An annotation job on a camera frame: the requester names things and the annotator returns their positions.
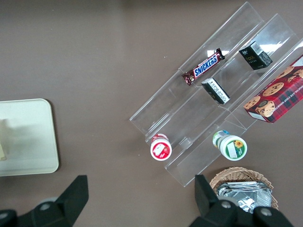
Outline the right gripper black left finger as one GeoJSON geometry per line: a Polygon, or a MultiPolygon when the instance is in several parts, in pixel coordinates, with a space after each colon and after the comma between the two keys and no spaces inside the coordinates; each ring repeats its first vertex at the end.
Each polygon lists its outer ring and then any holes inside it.
{"type": "Polygon", "coordinates": [[[15,210],[0,211],[2,227],[72,227],[89,199],[88,178],[79,175],[55,200],[37,205],[18,216],[15,210]]]}

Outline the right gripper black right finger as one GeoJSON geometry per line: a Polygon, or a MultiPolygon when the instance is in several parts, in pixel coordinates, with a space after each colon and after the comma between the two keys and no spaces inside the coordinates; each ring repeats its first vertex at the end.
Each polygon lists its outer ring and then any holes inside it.
{"type": "Polygon", "coordinates": [[[195,176],[195,200],[200,216],[191,227],[292,227],[280,211],[271,207],[257,207],[245,212],[231,201],[220,200],[204,175],[195,176]]]}

